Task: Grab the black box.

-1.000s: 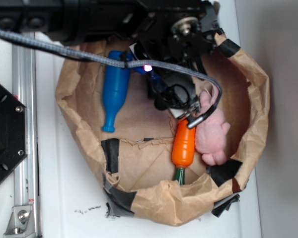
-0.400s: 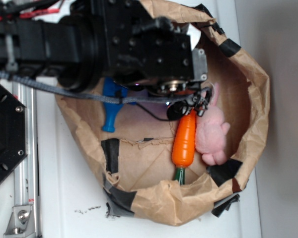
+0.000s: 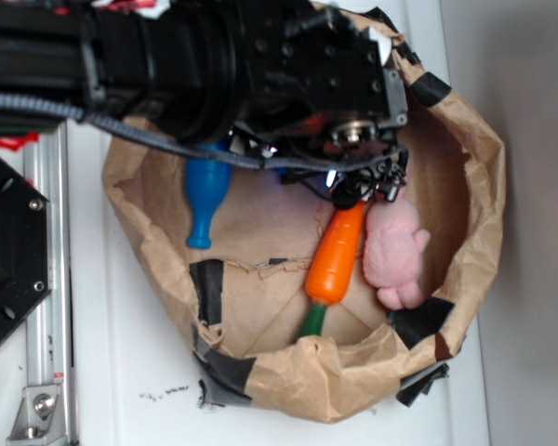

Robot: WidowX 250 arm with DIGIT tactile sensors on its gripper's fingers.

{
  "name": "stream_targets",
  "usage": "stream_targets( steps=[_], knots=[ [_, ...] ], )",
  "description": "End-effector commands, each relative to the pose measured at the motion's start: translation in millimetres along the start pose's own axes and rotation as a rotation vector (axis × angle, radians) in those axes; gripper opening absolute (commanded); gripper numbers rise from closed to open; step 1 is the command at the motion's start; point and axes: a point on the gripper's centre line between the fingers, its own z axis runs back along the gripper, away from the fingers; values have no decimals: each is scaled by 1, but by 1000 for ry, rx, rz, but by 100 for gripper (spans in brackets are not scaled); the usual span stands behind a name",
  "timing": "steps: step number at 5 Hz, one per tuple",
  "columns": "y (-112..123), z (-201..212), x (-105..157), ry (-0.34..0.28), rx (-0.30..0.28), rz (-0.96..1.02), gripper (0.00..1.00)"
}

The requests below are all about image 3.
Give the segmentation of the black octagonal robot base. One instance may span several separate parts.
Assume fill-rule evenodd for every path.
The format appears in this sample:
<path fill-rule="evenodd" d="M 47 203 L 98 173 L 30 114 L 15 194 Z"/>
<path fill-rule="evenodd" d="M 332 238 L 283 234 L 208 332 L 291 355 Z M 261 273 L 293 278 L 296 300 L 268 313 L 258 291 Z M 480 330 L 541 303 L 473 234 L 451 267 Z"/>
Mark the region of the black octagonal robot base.
<path fill-rule="evenodd" d="M 0 347 L 50 292 L 48 210 L 0 157 Z"/>

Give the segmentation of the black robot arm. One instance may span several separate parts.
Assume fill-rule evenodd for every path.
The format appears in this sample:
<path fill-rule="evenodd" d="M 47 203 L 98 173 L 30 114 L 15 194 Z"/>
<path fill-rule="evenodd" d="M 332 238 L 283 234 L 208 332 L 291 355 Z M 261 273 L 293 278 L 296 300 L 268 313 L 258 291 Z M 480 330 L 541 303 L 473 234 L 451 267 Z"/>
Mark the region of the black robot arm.
<path fill-rule="evenodd" d="M 0 1 L 0 138 L 66 120 L 249 169 L 334 171 L 338 204 L 405 184 L 390 44 L 308 1 Z"/>

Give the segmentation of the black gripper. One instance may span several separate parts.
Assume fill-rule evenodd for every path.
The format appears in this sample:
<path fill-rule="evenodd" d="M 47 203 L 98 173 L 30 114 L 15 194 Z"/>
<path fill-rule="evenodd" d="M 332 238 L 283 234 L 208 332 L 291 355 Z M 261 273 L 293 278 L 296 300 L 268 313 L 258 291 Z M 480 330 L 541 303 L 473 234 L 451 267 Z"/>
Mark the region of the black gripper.
<path fill-rule="evenodd" d="M 248 94 L 235 127 L 282 157 L 299 157 L 301 181 L 337 174 L 335 206 L 350 208 L 378 192 L 394 202 L 405 185 L 408 151 L 397 138 L 407 123 L 392 41 L 360 30 L 337 7 L 241 5 Z"/>

